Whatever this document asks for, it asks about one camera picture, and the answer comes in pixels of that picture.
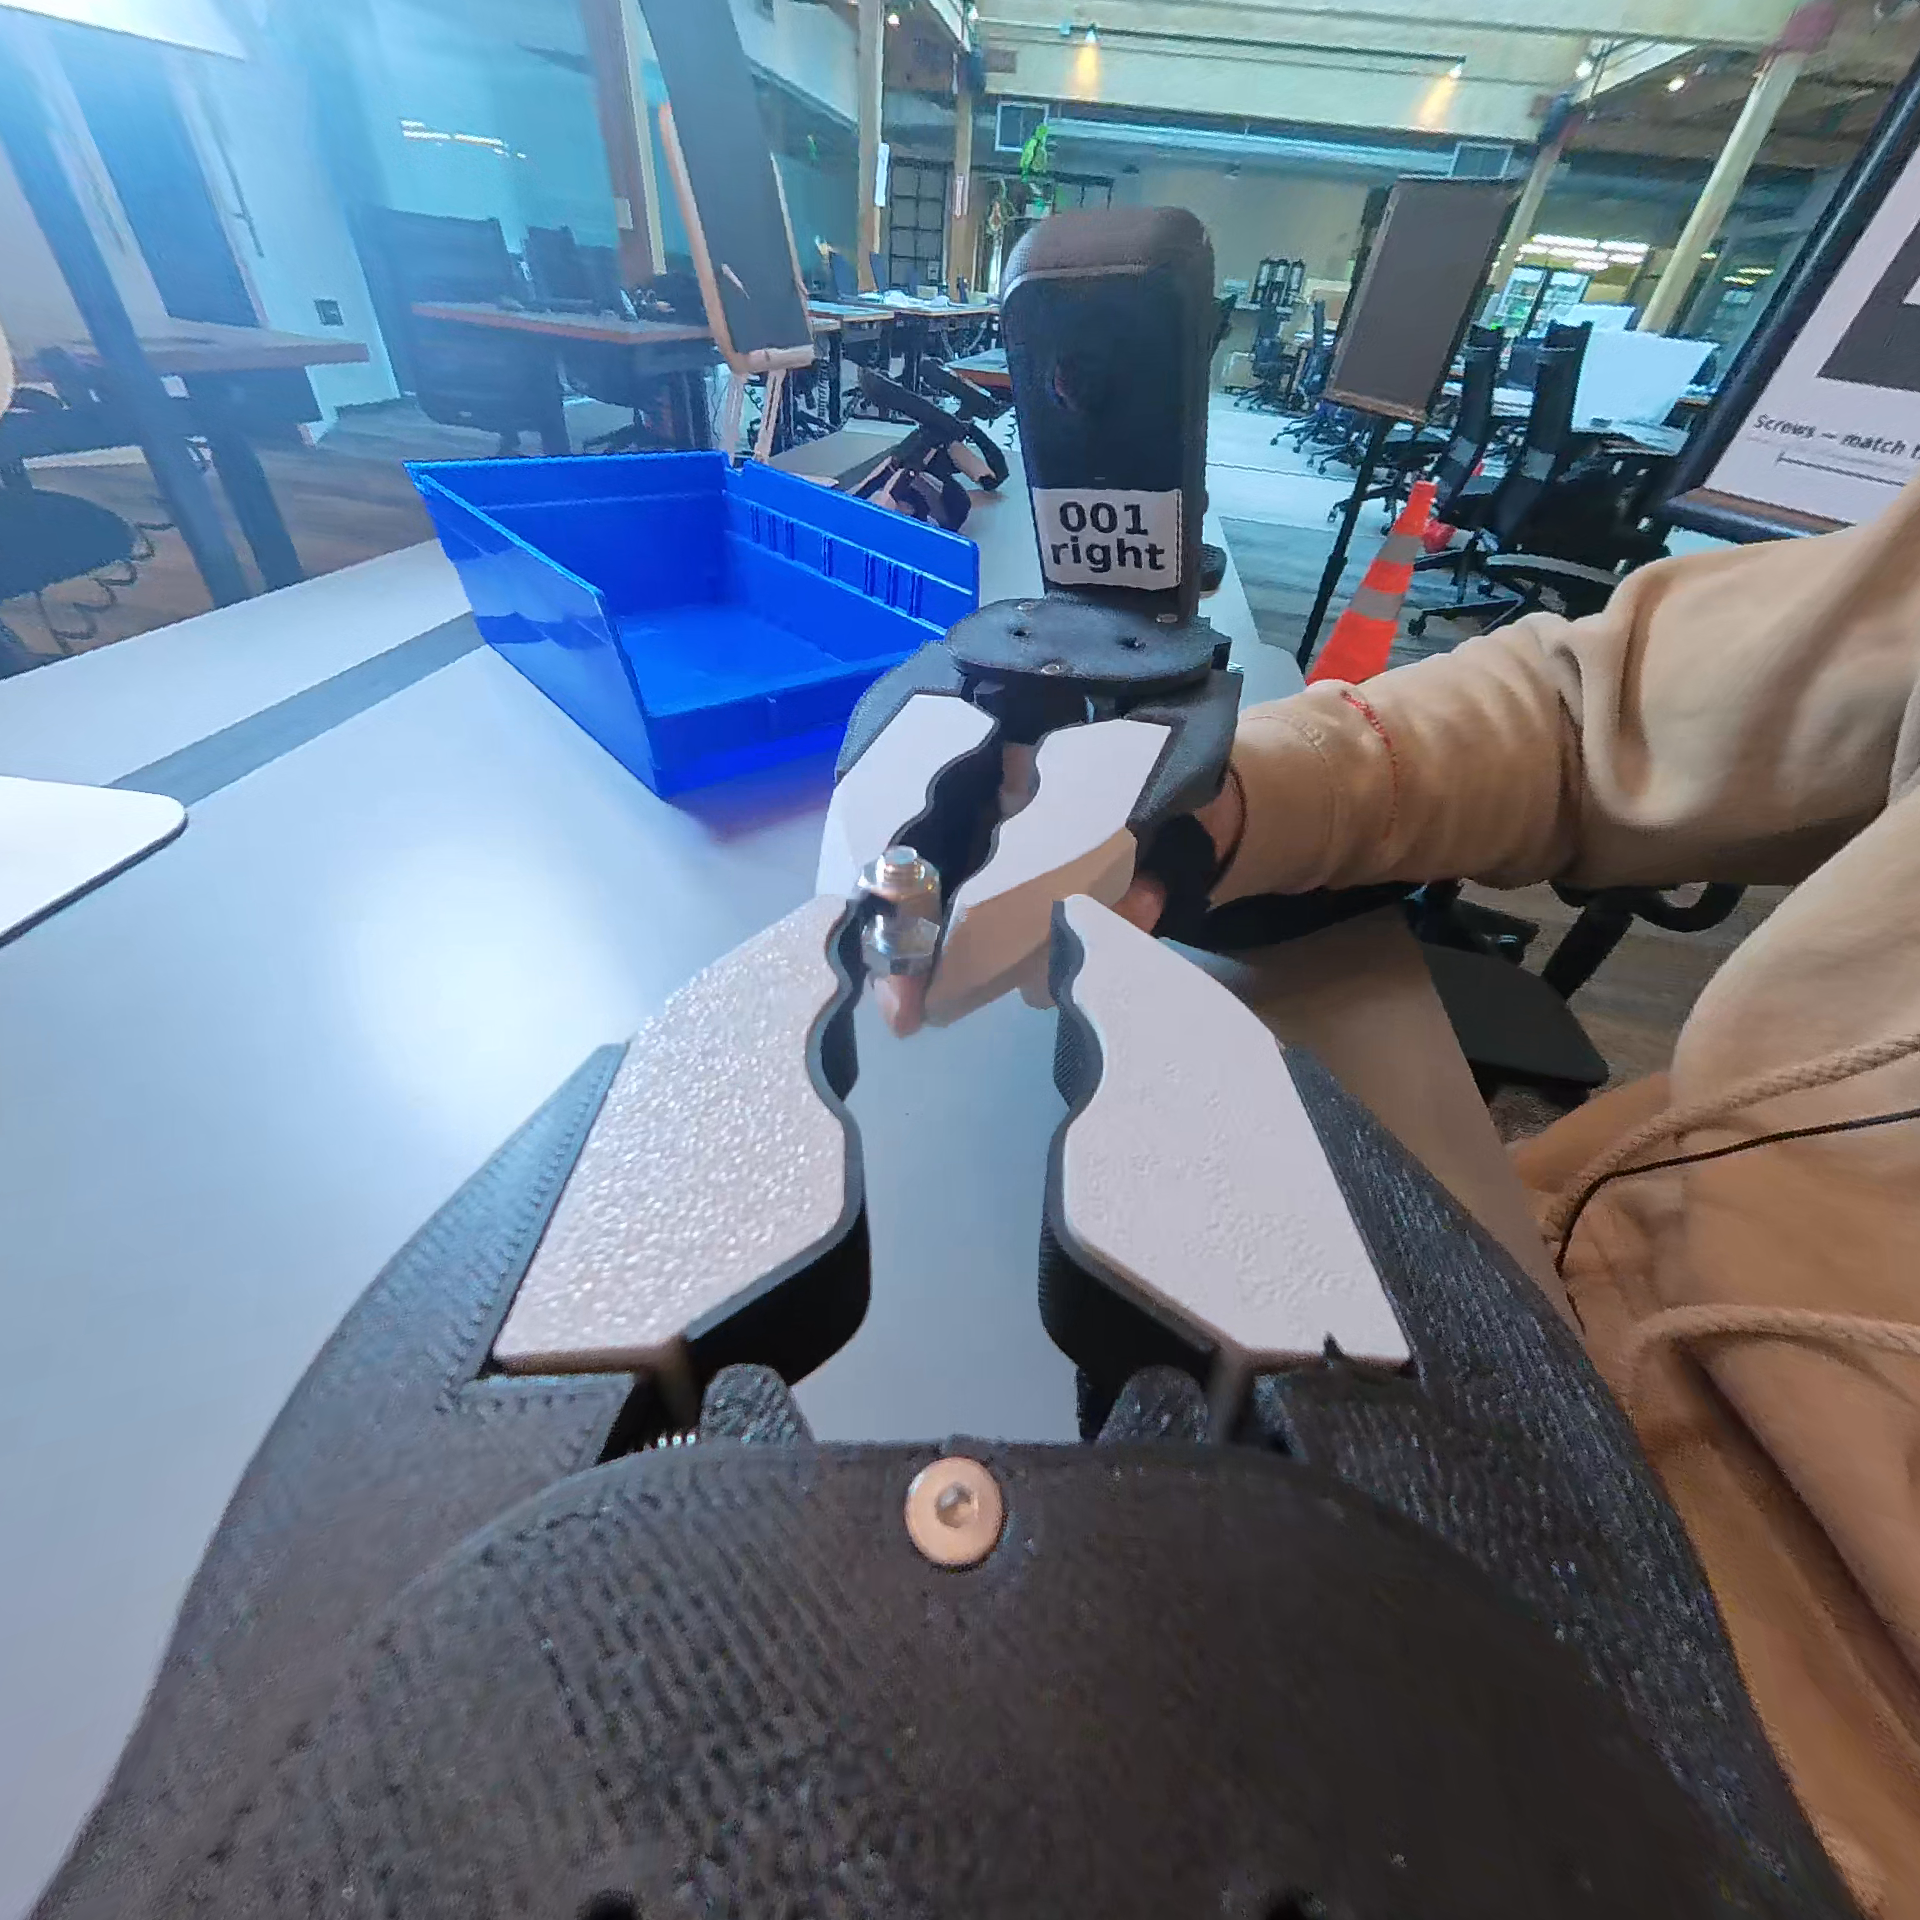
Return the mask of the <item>black framed sign board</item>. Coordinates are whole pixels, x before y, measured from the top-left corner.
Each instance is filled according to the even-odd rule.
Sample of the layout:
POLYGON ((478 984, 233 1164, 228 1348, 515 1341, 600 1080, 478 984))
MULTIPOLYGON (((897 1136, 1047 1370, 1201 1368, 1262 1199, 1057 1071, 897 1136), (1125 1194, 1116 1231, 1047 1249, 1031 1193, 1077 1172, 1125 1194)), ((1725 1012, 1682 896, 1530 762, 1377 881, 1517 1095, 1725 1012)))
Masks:
POLYGON ((1918 70, 1675 457, 1655 516, 1764 541, 1880 516, 1918 466, 1918 70))

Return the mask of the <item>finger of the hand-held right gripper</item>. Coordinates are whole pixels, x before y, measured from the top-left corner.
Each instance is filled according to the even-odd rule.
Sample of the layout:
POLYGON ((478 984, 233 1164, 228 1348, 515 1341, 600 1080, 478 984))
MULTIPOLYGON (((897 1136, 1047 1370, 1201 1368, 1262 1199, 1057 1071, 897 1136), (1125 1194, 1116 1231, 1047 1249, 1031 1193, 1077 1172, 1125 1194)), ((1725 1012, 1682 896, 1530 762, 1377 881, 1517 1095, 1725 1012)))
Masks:
POLYGON ((1050 912, 1069 896, 1113 904, 1131 884, 1131 813, 1169 736, 1169 723, 1139 717, 1044 736, 1029 798, 995 827, 986 861, 947 914, 926 1024, 953 1024, 1008 992, 1050 1005, 1050 912))
POLYGON ((907 700, 837 774, 818 848, 818 895, 847 902, 844 954, 860 960, 899 1039, 924 1024, 926 988, 867 972, 857 872, 882 848, 908 843, 938 867, 950 914, 960 881, 986 854, 997 784, 997 723, 967 700, 907 700))

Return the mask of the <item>blue plastic bin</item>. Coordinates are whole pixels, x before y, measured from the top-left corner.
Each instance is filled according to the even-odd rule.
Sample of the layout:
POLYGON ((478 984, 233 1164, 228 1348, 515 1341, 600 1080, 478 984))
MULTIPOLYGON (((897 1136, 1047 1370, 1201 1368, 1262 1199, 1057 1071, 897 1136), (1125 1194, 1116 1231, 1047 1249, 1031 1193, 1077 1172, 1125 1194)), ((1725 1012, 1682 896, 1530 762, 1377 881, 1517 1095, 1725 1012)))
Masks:
POLYGON ((837 745, 978 546, 721 451, 407 463, 481 637, 661 798, 837 745))

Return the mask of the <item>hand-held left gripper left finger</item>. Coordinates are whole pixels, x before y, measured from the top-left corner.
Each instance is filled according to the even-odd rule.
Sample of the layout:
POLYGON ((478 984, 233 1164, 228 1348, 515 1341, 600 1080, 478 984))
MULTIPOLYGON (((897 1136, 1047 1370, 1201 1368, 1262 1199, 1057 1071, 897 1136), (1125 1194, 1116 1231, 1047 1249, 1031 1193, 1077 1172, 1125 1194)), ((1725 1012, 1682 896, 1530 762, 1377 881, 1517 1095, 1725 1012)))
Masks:
POLYGON ((632 1035, 495 1332, 499 1373, 629 1376, 688 1413, 729 1365, 795 1384, 853 1340, 857 988, 857 916, 825 895, 632 1035))

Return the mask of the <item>orange traffic cone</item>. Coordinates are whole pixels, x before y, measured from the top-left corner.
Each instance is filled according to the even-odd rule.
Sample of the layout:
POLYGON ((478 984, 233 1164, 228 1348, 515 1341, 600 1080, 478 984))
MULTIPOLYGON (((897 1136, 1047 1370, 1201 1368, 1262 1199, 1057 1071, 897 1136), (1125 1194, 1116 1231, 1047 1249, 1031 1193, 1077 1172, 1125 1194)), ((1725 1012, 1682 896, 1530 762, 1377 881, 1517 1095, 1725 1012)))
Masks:
POLYGON ((1347 607, 1338 616, 1332 633, 1315 651, 1307 683, 1362 683, 1385 672, 1414 564, 1424 553, 1434 500, 1434 478, 1414 485, 1347 607))

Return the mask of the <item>steel hex bolt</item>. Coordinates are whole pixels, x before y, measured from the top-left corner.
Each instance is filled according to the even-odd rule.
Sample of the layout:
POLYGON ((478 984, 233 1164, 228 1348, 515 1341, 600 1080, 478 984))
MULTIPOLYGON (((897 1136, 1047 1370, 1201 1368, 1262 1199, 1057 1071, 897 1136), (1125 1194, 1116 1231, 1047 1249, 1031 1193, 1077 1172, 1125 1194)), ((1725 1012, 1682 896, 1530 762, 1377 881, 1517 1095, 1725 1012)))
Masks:
POLYGON ((854 890, 860 948, 863 967, 875 980, 907 981, 926 988, 939 960, 947 896, 938 920, 892 916, 861 899, 854 890))

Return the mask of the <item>wooden poster stand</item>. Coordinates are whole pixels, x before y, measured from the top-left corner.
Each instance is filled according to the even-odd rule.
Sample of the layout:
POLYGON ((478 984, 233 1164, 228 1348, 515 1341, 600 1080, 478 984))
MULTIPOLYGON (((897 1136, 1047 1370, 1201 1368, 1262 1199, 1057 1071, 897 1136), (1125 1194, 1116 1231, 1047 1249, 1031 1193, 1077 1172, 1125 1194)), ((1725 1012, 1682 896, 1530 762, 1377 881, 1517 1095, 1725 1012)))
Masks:
POLYGON ((707 331, 729 368, 721 446, 740 451, 750 381, 761 381, 753 457, 777 450, 789 385, 816 360, 778 167, 753 66, 727 1, 642 1, 663 72, 663 156, 681 207, 707 331))

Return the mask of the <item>person's right forearm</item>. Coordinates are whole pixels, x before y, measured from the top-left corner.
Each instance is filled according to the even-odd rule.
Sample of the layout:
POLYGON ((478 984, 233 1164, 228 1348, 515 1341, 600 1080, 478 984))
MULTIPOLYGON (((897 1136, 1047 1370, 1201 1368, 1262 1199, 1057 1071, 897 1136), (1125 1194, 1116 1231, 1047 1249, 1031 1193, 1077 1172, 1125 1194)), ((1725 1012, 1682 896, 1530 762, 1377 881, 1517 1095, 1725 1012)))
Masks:
POLYGON ((1254 708, 1214 899, 1460 875, 1915 893, 1915 483, 1817 537, 1641 568, 1365 683, 1254 708))

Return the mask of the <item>black panel on tripod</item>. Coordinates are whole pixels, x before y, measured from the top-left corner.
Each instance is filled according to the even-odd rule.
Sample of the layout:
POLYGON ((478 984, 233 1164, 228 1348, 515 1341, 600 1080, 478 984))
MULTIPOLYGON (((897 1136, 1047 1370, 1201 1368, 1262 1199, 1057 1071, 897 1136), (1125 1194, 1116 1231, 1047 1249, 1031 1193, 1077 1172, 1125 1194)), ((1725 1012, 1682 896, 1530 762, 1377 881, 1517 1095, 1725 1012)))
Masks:
POLYGON ((1517 200, 1519 191, 1501 179, 1403 176, 1386 188, 1322 387, 1325 403, 1364 421, 1364 436, 1298 646, 1299 668, 1313 658, 1385 439, 1396 424, 1427 419, 1517 200))

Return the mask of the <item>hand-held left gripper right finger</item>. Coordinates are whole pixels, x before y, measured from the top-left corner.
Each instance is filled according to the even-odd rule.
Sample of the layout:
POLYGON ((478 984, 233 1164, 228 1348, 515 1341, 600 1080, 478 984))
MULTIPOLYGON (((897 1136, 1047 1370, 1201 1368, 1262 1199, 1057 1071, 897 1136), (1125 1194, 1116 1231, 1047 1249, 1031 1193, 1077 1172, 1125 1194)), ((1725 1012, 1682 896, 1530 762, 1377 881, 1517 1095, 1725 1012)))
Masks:
POLYGON ((1410 1341, 1285 1045, 1216 977, 1092 896, 1050 912, 1044 1327, 1099 1387, 1193 1378, 1214 1417, 1325 1359, 1410 1341))

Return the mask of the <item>white document stand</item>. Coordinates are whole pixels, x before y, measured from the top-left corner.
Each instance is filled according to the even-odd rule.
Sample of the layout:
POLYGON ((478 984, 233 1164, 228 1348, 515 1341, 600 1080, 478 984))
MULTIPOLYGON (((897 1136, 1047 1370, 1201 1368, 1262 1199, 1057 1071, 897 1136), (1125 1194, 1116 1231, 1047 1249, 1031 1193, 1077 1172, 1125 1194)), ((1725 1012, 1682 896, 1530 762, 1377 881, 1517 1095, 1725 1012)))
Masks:
POLYGON ((162 849, 186 825, 165 794, 1 775, 1 941, 162 849))

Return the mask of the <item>person's torso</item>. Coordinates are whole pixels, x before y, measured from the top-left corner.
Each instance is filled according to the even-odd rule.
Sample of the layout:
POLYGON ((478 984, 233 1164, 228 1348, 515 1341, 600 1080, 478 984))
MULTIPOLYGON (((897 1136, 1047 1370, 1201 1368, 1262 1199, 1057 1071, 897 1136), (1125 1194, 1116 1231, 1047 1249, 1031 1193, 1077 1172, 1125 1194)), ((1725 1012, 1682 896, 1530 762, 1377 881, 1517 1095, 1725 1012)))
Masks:
POLYGON ((1859 875, 1514 1164, 1816 1837, 1915 1915, 1915 893, 1859 875))

